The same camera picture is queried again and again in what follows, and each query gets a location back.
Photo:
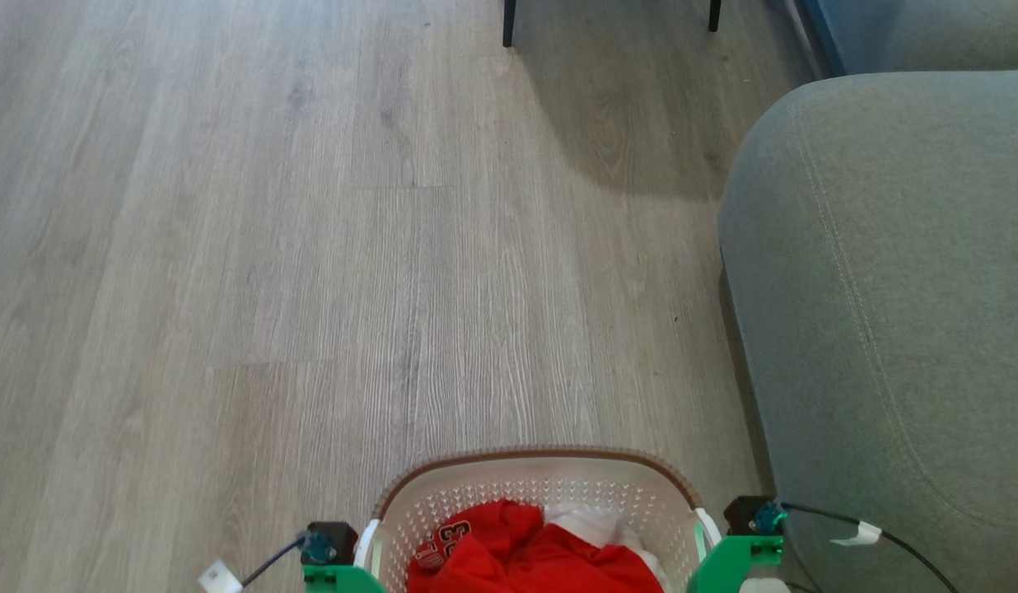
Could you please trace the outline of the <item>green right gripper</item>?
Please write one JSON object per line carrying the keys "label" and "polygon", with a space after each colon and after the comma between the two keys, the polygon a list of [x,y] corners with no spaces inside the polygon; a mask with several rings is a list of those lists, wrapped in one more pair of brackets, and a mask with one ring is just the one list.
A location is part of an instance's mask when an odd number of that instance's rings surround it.
{"label": "green right gripper", "polygon": [[689,579],[689,592],[743,592],[754,567],[782,564],[782,536],[730,536],[712,549]]}

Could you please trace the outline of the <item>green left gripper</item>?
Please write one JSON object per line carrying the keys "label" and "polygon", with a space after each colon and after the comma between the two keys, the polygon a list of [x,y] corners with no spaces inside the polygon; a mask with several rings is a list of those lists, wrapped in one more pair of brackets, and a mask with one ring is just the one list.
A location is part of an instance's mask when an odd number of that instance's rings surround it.
{"label": "green left gripper", "polygon": [[306,593],[384,593],[385,588],[364,568],[351,564],[302,564]]}

